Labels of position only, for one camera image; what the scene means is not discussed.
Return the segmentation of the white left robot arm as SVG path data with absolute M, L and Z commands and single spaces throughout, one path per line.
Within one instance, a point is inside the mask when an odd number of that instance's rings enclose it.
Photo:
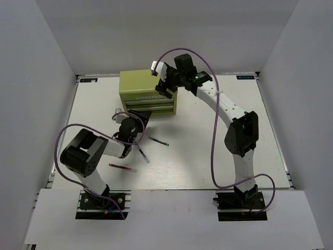
M 152 115 L 151 111 L 119 111 L 112 116 L 118 123 L 119 130 L 108 136 L 89 126 L 73 123 L 82 129 L 60 154 L 60 162 L 72 171 L 79 181 L 70 182 L 81 185 L 92 194 L 92 202 L 99 208 L 110 202 L 109 186 L 102 180 L 97 165 L 103 155 L 125 158 L 143 138 L 145 129 Z

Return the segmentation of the green gel pen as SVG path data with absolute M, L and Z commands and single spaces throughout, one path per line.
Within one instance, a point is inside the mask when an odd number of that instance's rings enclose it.
M 159 140 L 159 139 L 156 139 L 156 138 L 154 138 L 154 137 L 149 136 L 148 138 L 149 138 L 150 140 L 154 141 L 154 142 L 159 143 L 159 144 L 162 144 L 162 145 L 165 145 L 165 146 L 170 146 L 169 143 L 166 143 L 166 142 L 161 141 L 161 140 Z

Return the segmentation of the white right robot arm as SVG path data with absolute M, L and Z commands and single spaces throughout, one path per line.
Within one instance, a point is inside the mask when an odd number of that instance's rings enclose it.
M 174 61 L 175 67 L 160 61 L 152 62 L 152 75 L 160 77 L 155 89 L 171 98 L 173 92 L 184 87 L 211 107 L 216 118 L 225 123 L 227 132 L 224 143 L 233 156 L 235 166 L 235 202 L 246 208 L 253 203 L 258 192 L 253 171 L 254 149 L 259 139 L 258 115 L 254 111 L 246 112 L 219 91 L 217 78 L 205 71 L 198 72 L 189 54 L 177 56 Z

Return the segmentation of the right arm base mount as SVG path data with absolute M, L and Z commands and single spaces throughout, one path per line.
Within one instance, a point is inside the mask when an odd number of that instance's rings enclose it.
M 250 198 L 245 205 L 241 204 L 233 192 L 216 193 L 213 202 L 217 205 L 220 222 L 267 221 L 266 212 L 259 212 L 265 207 L 262 192 Z

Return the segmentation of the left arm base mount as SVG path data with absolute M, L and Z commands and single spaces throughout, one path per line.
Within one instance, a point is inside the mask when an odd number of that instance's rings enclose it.
M 76 220 L 123 220 L 126 219 L 131 205 L 130 190 L 109 191 L 109 199 L 96 197 L 85 190 L 79 195 Z

